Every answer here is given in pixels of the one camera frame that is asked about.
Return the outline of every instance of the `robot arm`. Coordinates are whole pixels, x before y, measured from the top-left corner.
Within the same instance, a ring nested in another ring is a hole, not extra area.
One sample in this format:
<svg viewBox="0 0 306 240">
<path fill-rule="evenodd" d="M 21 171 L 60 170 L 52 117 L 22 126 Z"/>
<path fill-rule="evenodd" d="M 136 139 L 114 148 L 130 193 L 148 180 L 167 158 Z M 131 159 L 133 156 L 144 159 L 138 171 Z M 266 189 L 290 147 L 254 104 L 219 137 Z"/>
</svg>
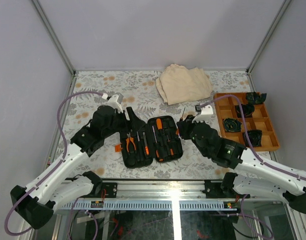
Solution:
<svg viewBox="0 0 306 240">
<path fill-rule="evenodd" d="M 205 122 L 196 122 L 196 117 L 188 115 L 177 122 L 179 134 L 184 140 L 192 140 L 204 157 L 224 168 L 237 173 L 251 173 L 262 179 L 249 178 L 236 173 L 225 174 L 222 190 L 228 197 L 244 194 L 281 200 L 293 209 L 306 214 L 306 171 L 290 168 L 270 159 L 258 161 L 253 152 L 244 145 L 222 138 L 217 130 Z M 290 176 L 277 168 L 296 174 Z"/>
<path fill-rule="evenodd" d="M 120 105 L 123 96 L 113 95 L 106 105 L 94 112 L 92 120 L 83 126 L 70 140 L 65 158 L 60 156 L 41 175 L 25 187 L 15 186 L 11 192 L 13 205 L 27 195 L 15 208 L 34 229 L 44 226 L 62 205 L 80 197 L 96 196 L 102 180 L 92 171 L 85 172 L 74 182 L 58 189 L 60 184 L 79 164 L 91 157 L 104 145 L 105 138 L 125 130 L 137 131 L 145 122 L 140 120 L 131 107 Z"/>
</svg>

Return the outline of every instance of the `red wire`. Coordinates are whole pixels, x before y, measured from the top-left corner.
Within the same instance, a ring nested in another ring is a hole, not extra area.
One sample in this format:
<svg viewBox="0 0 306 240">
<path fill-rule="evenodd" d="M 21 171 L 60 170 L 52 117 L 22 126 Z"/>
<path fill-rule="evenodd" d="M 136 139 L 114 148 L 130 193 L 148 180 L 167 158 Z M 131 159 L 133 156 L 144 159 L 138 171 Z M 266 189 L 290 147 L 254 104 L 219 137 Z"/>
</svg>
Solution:
<svg viewBox="0 0 306 240">
<path fill-rule="evenodd" d="M 103 189 L 103 190 L 102 190 L 101 196 L 102 196 L 102 201 L 103 201 L 103 203 L 104 203 L 104 200 L 105 200 L 105 197 L 106 197 L 106 189 Z"/>
<path fill-rule="evenodd" d="M 236 199 L 235 199 L 235 203 L 238 202 L 239 198 L 240 198 L 239 195 L 237 195 L 237 196 L 236 196 Z"/>
</svg>

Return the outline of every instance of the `black tool case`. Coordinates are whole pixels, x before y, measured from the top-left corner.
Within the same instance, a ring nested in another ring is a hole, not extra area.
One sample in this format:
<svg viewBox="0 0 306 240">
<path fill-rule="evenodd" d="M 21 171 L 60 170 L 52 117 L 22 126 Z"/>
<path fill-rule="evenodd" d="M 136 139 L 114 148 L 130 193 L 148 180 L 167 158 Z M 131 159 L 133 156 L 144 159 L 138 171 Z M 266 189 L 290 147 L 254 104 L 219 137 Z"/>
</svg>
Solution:
<svg viewBox="0 0 306 240">
<path fill-rule="evenodd" d="M 156 120 L 160 119 L 159 128 Z M 183 149 L 181 140 L 176 134 L 176 124 L 171 116 L 159 116 L 148 120 L 138 132 L 130 132 L 131 138 L 136 146 L 136 150 L 133 153 L 127 151 L 127 132 L 120 132 L 121 152 L 123 156 L 124 164 L 127 168 L 134 169 L 145 167 L 152 164 L 153 159 L 156 159 L 159 163 L 170 162 L 182 157 Z M 148 154 L 145 149 L 144 134 L 146 136 Z"/>
</svg>

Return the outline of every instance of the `tool case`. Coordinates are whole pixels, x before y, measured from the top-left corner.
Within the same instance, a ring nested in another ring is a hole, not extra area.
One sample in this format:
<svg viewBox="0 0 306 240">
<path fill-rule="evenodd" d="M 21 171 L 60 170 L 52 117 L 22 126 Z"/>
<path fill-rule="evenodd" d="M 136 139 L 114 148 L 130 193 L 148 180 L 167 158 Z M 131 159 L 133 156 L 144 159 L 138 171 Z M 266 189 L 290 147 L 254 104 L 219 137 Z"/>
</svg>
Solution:
<svg viewBox="0 0 306 240">
<path fill-rule="evenodd" d="M 130 169 L 148 166 L 153 159 L 159 163 L 177 160 L 183 149 L 176 130 L 171 116 L 151 118 L 138 132 L 120 132 L 121 144 L 115 150 L 122 152 L 124 164 Z"/>
</svg>

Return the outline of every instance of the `glass panel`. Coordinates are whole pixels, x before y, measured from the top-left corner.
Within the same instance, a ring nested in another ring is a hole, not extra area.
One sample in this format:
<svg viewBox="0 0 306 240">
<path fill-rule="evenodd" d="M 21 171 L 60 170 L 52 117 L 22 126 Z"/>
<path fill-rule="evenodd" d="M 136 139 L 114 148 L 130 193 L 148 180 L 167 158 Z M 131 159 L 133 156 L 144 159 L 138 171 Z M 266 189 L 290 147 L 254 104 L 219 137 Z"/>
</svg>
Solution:
<svg viewBox="0 0 306 240">
<path fill-rule="evenodd" d="M 198 204 L 185 204 L 183 209 L 173 210 L 106 210 L 90 211 L 98 224 L 97 240 L 247 240 L 258 239 L 241 216 L 227 217 L 228 211 L 201 210 Z M 295 240 L 288 221 L 285 206 L 275 202 L 246 201 L 245 214 L 264 221 L 274 233 L 274 240 Z M 56 215 L 39 229 L 37 240 L 66 240 L 68 210 L 63 210 L 58 238 L 52 238 Z M 252 228 L 266 237 L 270 233 L 265 225 L 247 219 Z M 94 220 L 85 210 L 75 210 L 72 215 L 71 239 L 92 240 L 95 234 Z"/>
</svg>

